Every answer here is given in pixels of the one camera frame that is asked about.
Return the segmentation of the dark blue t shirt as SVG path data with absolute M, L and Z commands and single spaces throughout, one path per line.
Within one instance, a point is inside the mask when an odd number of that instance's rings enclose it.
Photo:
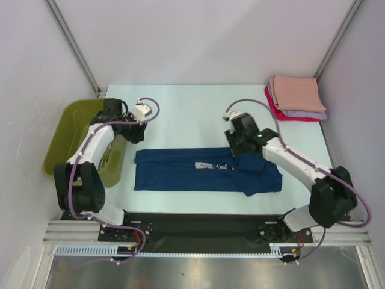
M 136 191 L 240 192 L 250 197 L 282 190 L 277 166 L 230 148 L 143 149 L 135 156 Z

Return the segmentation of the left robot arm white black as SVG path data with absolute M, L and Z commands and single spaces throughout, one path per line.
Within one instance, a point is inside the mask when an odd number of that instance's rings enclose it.
M 129 110 L 125 101 L 109 98 L 91 118 L 87 135 L 65 163 L 54 167 L 59 206 L 74 219 L 98 219 L 113 225 L 112 234 L 121 241 L 132 236 L 133 226 L 124 220 L 125 211 L 106 199 L 98 168 L 108 147 L 118 136 L 137 144 L 144 140 L 146 118 L 152 108 L 141 99 Z

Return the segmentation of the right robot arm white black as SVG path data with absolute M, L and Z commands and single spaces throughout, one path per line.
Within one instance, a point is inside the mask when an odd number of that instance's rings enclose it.
M 346 168 L 331 169 L 306 159 L 290 149 L 277 132 L 269 128 L 260 130 L 248 113 L 225 113 L 224 120 L 230 123 L 225 135 L 234 155 L 254 153 L 284 169 L 310 192 L 307 205 L 280 217 L 277 233 L 283 241 L 292 241 L 307 227 L 330 228 L 357 206 Z

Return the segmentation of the olive green plastic basket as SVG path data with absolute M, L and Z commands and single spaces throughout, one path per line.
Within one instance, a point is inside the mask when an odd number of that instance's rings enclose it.
M 89 123 L 101 110 L 103 99 L 81 99 L 64 109 L 42 165 L 46 176 L 53 178 L 55 165 L 65 163 L 77 151 L 88 133 Z M 127 141 L 118 135 L 103 155 L 98 172 L 106 188 L 120 180 L 126 145 Z

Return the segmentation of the folded lilac t shirt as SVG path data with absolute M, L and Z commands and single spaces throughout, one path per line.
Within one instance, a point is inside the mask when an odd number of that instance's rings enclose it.
M 269 80 L 269 92 L 270 92 L 270 95 L 273 99 L 273 103 L 274 103 L 274 97 L 275 97 L 275 94 L 273 92 L 273 79 L 271 78 Z M 314 118 L 314 119 L 319 119 L 319 121 L 321 120 L 326 120 L 327 119 L 327 115 L 326 115 L 326 112 L 313 112 L 313 111 L 300 111 L 300 110 L 281 110 L 283 112 L 283 114 L 285 116 L 290 116 L 290 117 L 311 117 L 311 118 Z

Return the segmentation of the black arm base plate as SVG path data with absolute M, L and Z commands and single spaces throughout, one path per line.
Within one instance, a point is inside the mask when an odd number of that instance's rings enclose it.
M 257 254 L 271 243 L 314 243 L 310 228 L 291 232 L 273 214 L 130 213 L 123 224 L 145 233 L 144 253 Z

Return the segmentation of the left aluminium frame post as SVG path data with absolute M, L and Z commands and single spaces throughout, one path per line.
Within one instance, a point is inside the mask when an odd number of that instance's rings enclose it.
M 102 89 L 99 87 L 96 78 L 94 77 L 85 57 L 79 47 L 67 21 L 64 18 L 63 13 L 61 12 L 58 4 L 54 0 L 43 0 L 48 11 L 50 12 L 54 22 L 56 23 L 64 41 L 67 43 L 72 55 L 74 56 L 80 70 L 82 71 L 85 79 L 90 85 L 92 91 L 95 93 L 96 97 L 100 96 Z

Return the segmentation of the aluminium frame post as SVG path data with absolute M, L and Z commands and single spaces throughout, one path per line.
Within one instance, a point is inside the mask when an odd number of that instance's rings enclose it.
M 85 57 L 79 47 L 67 21 L 64 18 L 63 13 L 61 12 L 58 4 L 54 0 L 43 0 L 48 11 L 50 12 L 54 22 L 56 23 L 64 41 L 67 43 L 72 55 L 74 56 L 80 70 L 82 71 L 85 79 L 90 85 L 92 91 L 95 93 L 96 97 L 100 96 L 102 89 L 99 87 L 96 78 L 94 77 Z
M 317 81 L 319 81 L 322 78 L 322 76 L 323 76 L 324 72 L 326 71 L 326 69 L 328 68 L 334 54 L 336 53 L 339 45 L 342 43 L 342 40 L 345 37 L 345 34 L 348 32 L 351 24 L 353 23 L 355 17 L 357 16 L 358 12 L 360 11 L 360 9 L 364 3 L 365 3 L 364 0 L 354 0 L 351 3 L 341 25 L 337 29 L 337 32 L 336 32 L 335 36 L 333 37 L 333 40 L 331 41 L 331 43 L 327 49 L 327 52 L 325 53 L 321 63 L 318 66 L 318 69 L 314 75 L 314 77 L 316 78 Z

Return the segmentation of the right aluminium frame post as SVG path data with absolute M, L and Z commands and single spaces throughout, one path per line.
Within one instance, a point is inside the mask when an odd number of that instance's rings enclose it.
M 355 17 L 357 16 L 358 12 L 360 11 L 360 9 L 364 3 L 365 3 L 364 0 L 354 0 L 351 3 L 341 25 L 337 29 L 337 32 L 336 32 L 335 36 L 333 37 L 333 40 L 331 41 L 331 43 L 327 49 L 327 52 L 325 53 L 321 63 L 318 66 L 318 69 L 314 75 L 314 77 L 316 78 L 317 81 L 319 81 L 322 78 L 322 76 L 323 76 L 324 72 L 326 71 L 326 69 L 328 68 L 334 54 L 336 53 L 339 45 L 342 43 L 342 40 L 345 37 L 345 34 L 348 32 L 351 24 L 353 23 Z

